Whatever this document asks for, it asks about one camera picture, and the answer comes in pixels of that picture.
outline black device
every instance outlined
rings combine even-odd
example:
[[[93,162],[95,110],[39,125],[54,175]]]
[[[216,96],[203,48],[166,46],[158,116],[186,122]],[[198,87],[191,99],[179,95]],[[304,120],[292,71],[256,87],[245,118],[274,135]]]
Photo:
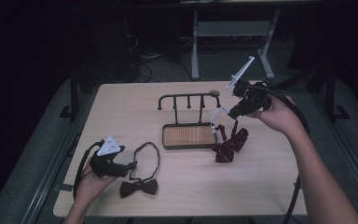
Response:
[[[77,168],[75,183],[74,183],[74,199],[76,198],[77,188],[80,184],[82,170],[84,164],[87,161],[87,158],[94,147],[99,147],[98,150],[94,152],[89,161],[92,172],[95,173],[98,177],[103,178],[104,176],[121,176],[125,177],[129,170],[133,170],[136,167],[137,161],[130,162],[128,165],[117,164],[113,162],[113,159],[116,155],[124,150],[124,146],[118,146],[112,136],[110,136],[106,142],[102,139],[99,142],[92,144],[89,149],[87,149],[83,155],[83,158]],[[98,153],[102,148],[107,149],[107,151],[114,151],[113,153]]]
[[[263,90],[264,88],[266,88],[266,86],[262,82],[256,82],[252,85],[249,81],[239,79],[235,84],[232,94],[241,98],[241,100],[229,110],[228,115],[236,119],[239,116],[248,115],[260,108],[268,110],[271,106],[271,101],[267,97],[267,92]]]
[[[124,146],[120,146],[119,152],[122,152],[124,148]],[[98,150],[95,151],[91,157],[91,160],[89,161],[92,172],[94,172],[94,174],[96,174],[98,177],[104,177],[106,175],[125,177],[127,172],[134,169],[138,162],[130,162],[127,165],[114,163],[113,159],[119,152],[99,156]]]

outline bow tie rack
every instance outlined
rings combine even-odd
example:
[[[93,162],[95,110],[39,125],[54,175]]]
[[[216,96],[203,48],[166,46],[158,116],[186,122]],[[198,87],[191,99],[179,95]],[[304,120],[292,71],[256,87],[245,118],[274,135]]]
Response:
[[[161,101],[164,98],[173,99],[173,110],[175,114],[174,124],[165,124],[162,127],[162,145],[165,149],[190,149],[190,148],[210,148],[216,141],[216,134],[211,131],[211,122],[202,122],[202,109],[205,108],[205,96],[211,96],[216,99],[216,107],[219,108],[219,91],[210,91],[208,93],[187,93],[187,94],[168,94],[158,99],[158,110],[162,110]],[[190,98],[200,98],[200,116],[199,121],[194,123],[178,122],[178,104],[177,98],[187,99],[187,109],[191,108]]]

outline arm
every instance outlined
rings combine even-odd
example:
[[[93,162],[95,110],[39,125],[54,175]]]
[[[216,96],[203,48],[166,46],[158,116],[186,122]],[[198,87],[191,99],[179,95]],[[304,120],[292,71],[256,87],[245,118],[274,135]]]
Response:
[[[65,224],[83,223],[90,204],[117,178],[100,178],[91,171],[90,160],[82,172],[83,178],[77,188],[76,199],[66,217]]]
[[[325,167],[298,117],[279,99],[270,100],[269,110],[256,111],[249,117],[261,119],[289,140],[311,223],[358,223],[351,202]]]

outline wooden base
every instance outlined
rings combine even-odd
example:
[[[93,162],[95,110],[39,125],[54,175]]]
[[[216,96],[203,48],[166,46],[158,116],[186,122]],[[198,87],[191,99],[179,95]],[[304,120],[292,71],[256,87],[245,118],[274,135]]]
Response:
[[[162,144],[165,149],[212,147],[216,135],[210,123],[167,124],[162,128]]]

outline black bow tie outline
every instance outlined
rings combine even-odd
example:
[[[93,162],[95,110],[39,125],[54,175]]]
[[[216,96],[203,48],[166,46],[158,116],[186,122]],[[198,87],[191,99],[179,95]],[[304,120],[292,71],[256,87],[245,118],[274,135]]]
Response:
[[[146,145],[151,145],[157,152],[158,156],[158,165],[156,167],[156,170],[153,172],[152,176],[141,179],[141,178],[134,178],[132,177],[133,169],[130,172],[130,180],[136,180],[134,182],[126,182],[123,181],[120,186],[120,197],[125,198],[133,194],[136,190],[141,190],[144,193],[155,195],[158,189],[158,183],[157,180],[154,178],[154,175],[156,174],[156,171],[159,168],[159,151],[158,148],[151,142],[144,143],[140,147],[138,147],[133,154],[133,161],[136,162],[136,153],[140,151],[142,148],[144,148]]]
[[[133,194],[136,190],[141,190],[144,193],[155,195],[158,189],[158,183],[156,179],[144,182],[142,180],[133,183],[123,182],[120,186],[120,197],[125,198]]]
[[[238,121],[235,121],[234,128],[231,132],[231,138],[226,140],[225,127],[219,125],[216,130],[220,130],[222,134],[223,143],[216,143],[212,147],[212,150],[216,152],[215,162],[233,162],[234,161],[234,151],[239,152],[246,140],[248,139],[249,133],[246,129],[241,128],[237,133]]]

